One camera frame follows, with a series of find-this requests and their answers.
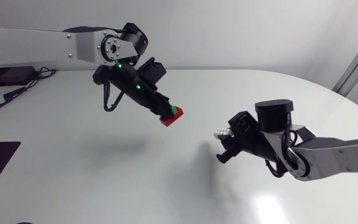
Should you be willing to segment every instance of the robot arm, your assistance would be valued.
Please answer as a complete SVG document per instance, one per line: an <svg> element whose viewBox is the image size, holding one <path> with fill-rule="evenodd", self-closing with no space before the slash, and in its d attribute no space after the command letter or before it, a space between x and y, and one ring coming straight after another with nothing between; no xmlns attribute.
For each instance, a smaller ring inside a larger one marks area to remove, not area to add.
<svg viewBox="0 0 358 224"><path fill-rule="evenodd" d="M99 64L93 80L104 87L106 111L114 110L126 94L160 115L161 122L168 126L183 112L157 92L156 83L166 73L163 65L151 58L138 70L134 68L148 44L146 35L131 23L119 30L105 27L76 27L63 32L0 29L0 65L56 60ZM111 107L108 106L110 83L121 90Z"/></svg>
<svg viewBox="0 0 358 224"><path fill-rule="evenodd" d="M245 151L265 159L275 177L289 172L302 181L358 172L358 139L319 138L305 126L292 125L290 100L265 101L255 107L259 122L243 111L229 121L230 128L214 133L226 150L217 155L220 162ZM270 162L276 163L275 169Z"/></svg>

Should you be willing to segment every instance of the wire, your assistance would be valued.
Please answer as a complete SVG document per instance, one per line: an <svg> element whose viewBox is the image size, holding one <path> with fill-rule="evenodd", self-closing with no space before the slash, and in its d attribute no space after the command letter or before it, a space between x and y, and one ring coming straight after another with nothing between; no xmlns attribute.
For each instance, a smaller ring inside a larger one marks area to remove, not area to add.
<svg viewBox="0 0 358 224"><path fill-rule="evenodd" d="M29 88L32 88L34 87L39 80L41 79L45 79L45 78L49 78L51 77L52 75L56 74L58 70L57 69L48 69L47 67L42 67L38 72L37 72L37 75L33 78L33 80L30 81L29 84L27 84L27 86L23 89L23 91L21 91L20 93L14 95L11 99L3 102L3 103L0 103L0 108L7 105L8 103L10 103L11 101L13 101L14 99L16 99L17 97L21 96L21 94L25 93ZM45 73L45 72L50 72L49 75L46 75L46 76L43 76L42 74Z"/></svg>
<svg viewBox="0 0 358 224"><path fill-rule="evenodd" d="M298 133L296 133L296 131L294 130L290 130L290 133L294 135L293 140L291 140L291 147L292 147L296 144L296 140L298 140Z"/></svg>
<svg viewBox="0 0 358 224"><path fill-rule="evenodd" d="M123 91L120 92L120 94L117 96L115 102L109 108L109 106L107 105L107 102L109 101L109 97L110 97L110 83L109 82L103 83L103 103L104 103L105 111L112 112L114 109L116 109L118 106L118 103L122 99L122 96L124 96Z"/></svg>
<svg viewBox="0 0 358 224"><path fill-rule="evenodd" d="M280 177L283 177L284 174L279 174L277 172L277 170L275 170L272 165L270 164L270 162L268 160L265 159L265 162L266 162L266 166L267 168L270 170L270 172L273 174L273 176L277 177L277 178L280 178Z"/></svg>
<svg viewBox="0 0 358 224"><path fill-rule="evenodd" d="M108 27L95 27L95 28L113 30L114 32L116 32L118 34L127 32L127 30L124 30L124 29L113 29L113 28L108 28Z"/></svg>

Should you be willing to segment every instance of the black power adapter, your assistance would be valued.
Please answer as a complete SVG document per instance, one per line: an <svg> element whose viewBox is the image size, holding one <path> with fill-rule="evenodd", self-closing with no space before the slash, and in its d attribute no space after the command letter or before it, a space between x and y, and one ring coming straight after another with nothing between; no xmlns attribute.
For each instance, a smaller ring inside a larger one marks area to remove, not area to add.
<svg viewBox="0 0 358 224"><path fill-rule="evenodd" d="M0 68L0 86L27 85L36 76L33 66Z"/></svg>

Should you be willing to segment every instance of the white table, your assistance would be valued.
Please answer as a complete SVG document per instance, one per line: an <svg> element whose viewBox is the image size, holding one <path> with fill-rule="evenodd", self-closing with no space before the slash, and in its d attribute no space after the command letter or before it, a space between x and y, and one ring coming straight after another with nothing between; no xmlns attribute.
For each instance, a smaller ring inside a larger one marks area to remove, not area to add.
<svg viewBox="0 0 358 224"><path fill-rule="evenodd" d="M279 73L172 70L159 91L185 114L166 128L126 96L104 112L92 74L59 72L0 110L0 141L22 142L0 175L0 224L358 223L358 174L276 179L244 152L223 165L212 135L239 111L256 117L254 103L288 98L295 124L356 139L351 101Z"/></svg>

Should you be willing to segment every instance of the white wall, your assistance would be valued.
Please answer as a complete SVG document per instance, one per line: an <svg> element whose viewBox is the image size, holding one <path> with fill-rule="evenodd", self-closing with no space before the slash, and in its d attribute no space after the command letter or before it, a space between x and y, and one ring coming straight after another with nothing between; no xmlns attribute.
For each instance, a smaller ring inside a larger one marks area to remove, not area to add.
<svg viewBox="0 0 358 224"><path fill-rule="evenodd" d="M142 59L154 56L167 68L271 70L332 88L358 52L358 0L0 0L0 27L121 28L126 22L150 40Z"/></svg>

